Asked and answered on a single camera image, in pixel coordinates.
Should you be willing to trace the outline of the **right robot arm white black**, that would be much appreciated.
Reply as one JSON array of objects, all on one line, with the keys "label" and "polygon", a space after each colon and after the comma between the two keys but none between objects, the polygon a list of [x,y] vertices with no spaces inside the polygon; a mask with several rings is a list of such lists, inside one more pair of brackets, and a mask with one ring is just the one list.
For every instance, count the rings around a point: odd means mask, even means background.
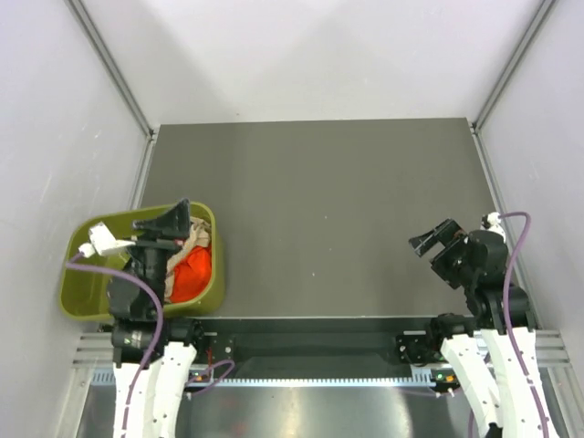
[{"label": "right robot arm white black", "polygon": [[537,323],[527,292],[512,281],[516,248],[509,248],[504,216],[493,212],[466,232],[446,219],[410,238],[417,256],[436,245],[433,272],[464,291],[471,315],[430,320],[425,347],[448,363],[481,437],[555,437],[537,363]]}]

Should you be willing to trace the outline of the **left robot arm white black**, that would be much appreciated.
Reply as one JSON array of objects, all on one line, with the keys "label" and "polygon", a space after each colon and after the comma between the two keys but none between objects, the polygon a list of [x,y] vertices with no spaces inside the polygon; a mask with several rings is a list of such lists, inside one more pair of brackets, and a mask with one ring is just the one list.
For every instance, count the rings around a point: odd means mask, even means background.
[{"label": "left robot arm white black", "polygon": [[185,384],[194,361],[207,349],[200,323],[166,318],[167,263],[189,234],[191,205],[181,200],[151,219],[136,220],[125,266],[107,287],[116,437],[173,437]]}]

